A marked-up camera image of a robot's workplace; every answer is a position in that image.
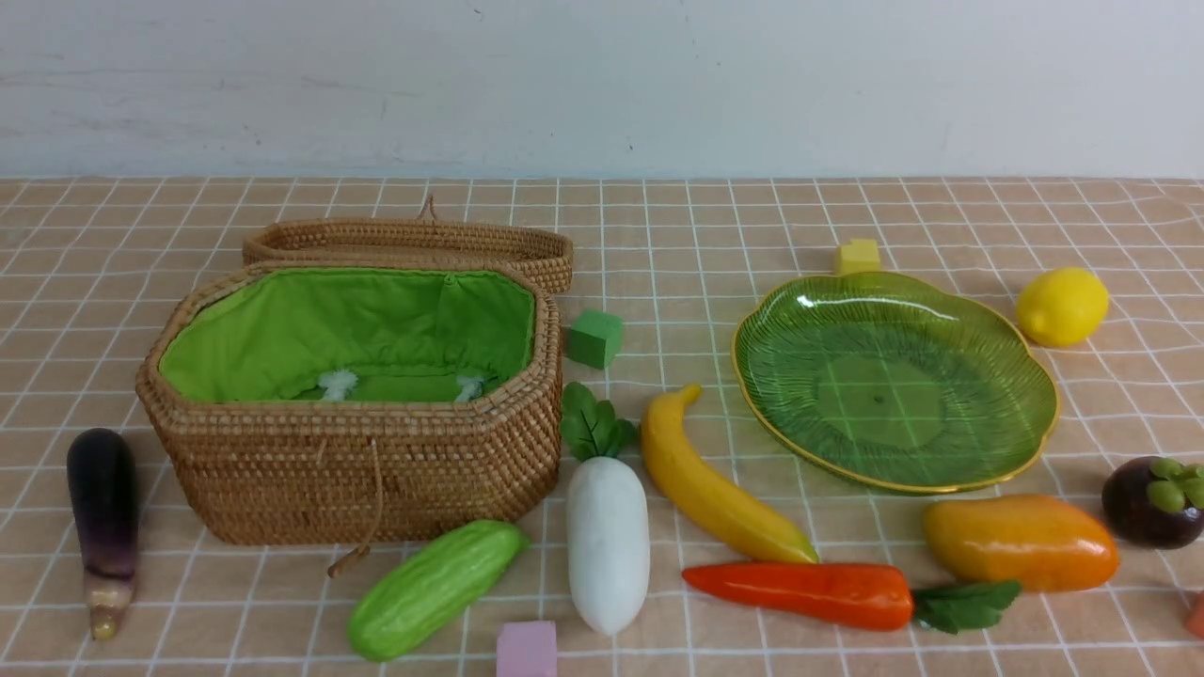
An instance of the basket string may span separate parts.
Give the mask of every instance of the basket string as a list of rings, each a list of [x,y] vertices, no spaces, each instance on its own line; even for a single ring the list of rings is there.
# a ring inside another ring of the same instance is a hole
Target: basket string
[[[377,487],[376,516],[372,518],[372,525],[368,526],[368,530],[364,535],[364,538],[360,541],[360,544],[356,546],[355,549],[353,549],[352,552],[338,558],[338,560],[336,560],[335,564],[330,565],[330,569],[326,570],[326,576],[329,576],[330,578],[337,577],[348,566],[352,566],[358,561],[360,561],[361,559],[364,559],[365,557],[367,557],[367,554],[372,552],[372,546],[370,546],[368,543],[372,542],[372,538],[376,536],[377,529],[380,528],[380,517],[384,514],[384,477],[382,477],[380,475],[380,454],[377,453],[374,437],[368,437],[368,446],[372,449],[372,471],[376,475],[376,487]],[[319,463],[321,459],[321,452],[325,448],[326,446],[323,445],[321,448],[318,451]]]
[[[426,194],[426,201],[423,202],[423,210],[418,212],[414,220],[423,220],[424,216],[430,216],[432,222],[439,220],[439,214],[435,212],[435,193]]]

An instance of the green glass plate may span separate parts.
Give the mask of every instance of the green glass plate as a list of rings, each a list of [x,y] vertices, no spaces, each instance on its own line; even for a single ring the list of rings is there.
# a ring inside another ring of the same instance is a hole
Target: green glass plate
[[[895,272],[783,284],[740,323],[732,360],[787,448],[895,491],[1010,479],[1058,418],[1054,381],[1011,323]]]

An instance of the toy fruit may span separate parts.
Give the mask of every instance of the toy fruit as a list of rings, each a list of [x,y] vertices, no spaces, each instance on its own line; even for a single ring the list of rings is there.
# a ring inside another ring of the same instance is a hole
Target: toy fruit
[[[1087,590],[1120,567],[1103,524],[1040,494],[937,501],[923,513],[923,535],[937,561],[962,581],[1015,578],[1029,593]]]
[[[1204,466],[1141,457],[1104,482],[1104,516],[1122,538],[1150,548],[1188,546],[1204,532]]]
[[[1081,267],[1044,272],[1016,300],[1020,330],[1041,346],[1085,341],[1108,314],[1108,289]]]
[[[639,426],[644,467],[656,488],[704,531],[750,559],[815,563],[819,555],[792,522],[740,489],[698,457],[683,423],[702,387],[662,393]]]
[[[879,632],[911,622],[950,635],[984,630],[999,623],[1021,593],[1015,581],[911,590],[898,569],[861,563],[742,561],[690,567],[681,578],[730,602]]]
[[[409,653],[489,591],[530,543],[518,526],[490,519],[448,531],[360,599],[347,640],[374,663]]]

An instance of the mangosteen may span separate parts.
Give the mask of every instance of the mangosteen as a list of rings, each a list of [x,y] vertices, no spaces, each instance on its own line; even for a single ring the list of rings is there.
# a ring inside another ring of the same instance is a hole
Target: mangosteen
[[[1137,458],[1112,471],[1103,500],[1117,536],[1147,548],[1182,548],[1204,532],[1204,466]]]

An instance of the basket lid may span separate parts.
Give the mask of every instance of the basket lid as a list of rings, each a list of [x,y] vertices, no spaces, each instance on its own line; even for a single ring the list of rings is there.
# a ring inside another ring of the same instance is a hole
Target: basket lid
[[[247,237],[244,265],[266,260],[465,261],[506,265],[549,294],[567,292],[573,278],[568,237],[527,226],[439,220],[427,194],[412,219],[324,218],[273,223]]]

